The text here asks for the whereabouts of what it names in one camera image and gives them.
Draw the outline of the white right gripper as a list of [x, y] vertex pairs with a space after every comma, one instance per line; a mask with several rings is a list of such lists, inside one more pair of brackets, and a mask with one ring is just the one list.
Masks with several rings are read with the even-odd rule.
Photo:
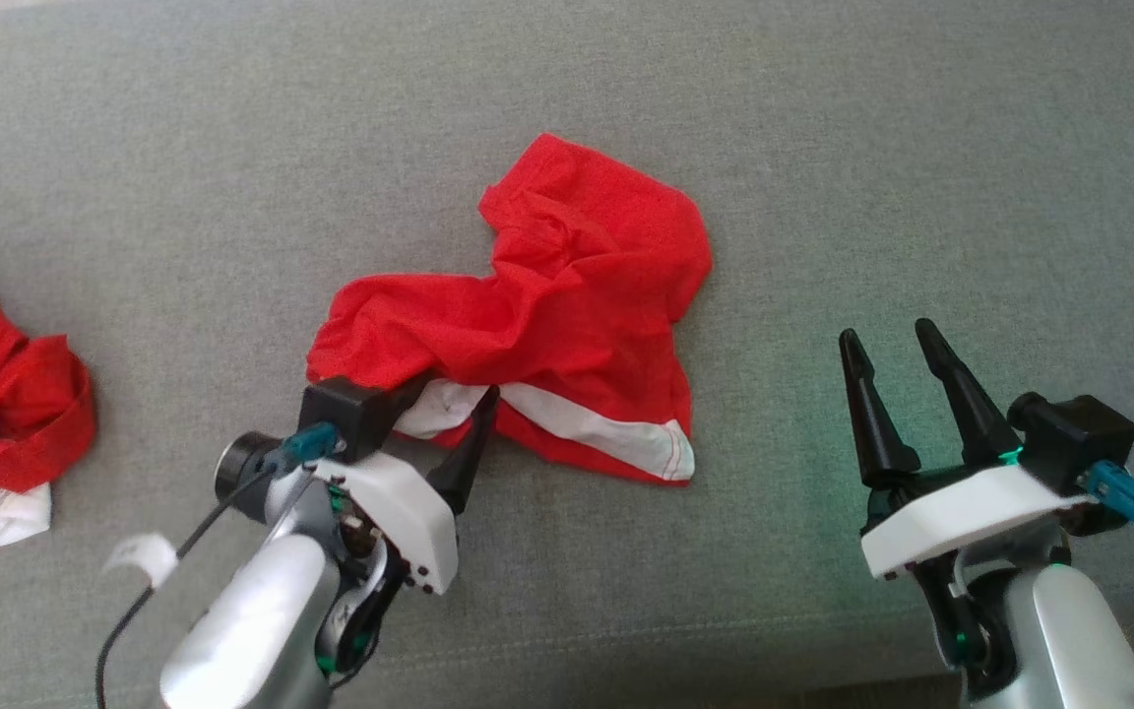
[[[909, 565], [984, 542], [1053, 510], [1097, 503], [1092, 495], [1056, 493], [1016, 461], [1022, 441], [995, 400], [928, 318], [914, 322], [919, 346], [946, 399], [962, 440], [962, 461], [981, 470], [923, 495], [868, 531], [860, 540], [869, 574], [883, 579]], [[850, 430], [862, 483], [870, 489], [916, 476], [919, 454], [902, 440], [874, 385], [875, 369], [852, 328], [839, 335]]]

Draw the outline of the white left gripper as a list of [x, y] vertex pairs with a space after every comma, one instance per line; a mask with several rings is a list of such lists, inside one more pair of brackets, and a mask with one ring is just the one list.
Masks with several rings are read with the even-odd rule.
[[[435, 373], [423, 371], [390, 391], [393, 420], [417, 404]], [[341, 480], [339, 487], [382, 530], [400, 552], [418, 585], [445, 594], [458, 575], [458, 530], [455, 517], [467, 510], [473, 482], [498, 417], [500, 389], [486, 387], [469, 413], [467, 432], [426, 476], [409, 462], [376, 451], [355, 464], [323, 459], [321, 480]]]

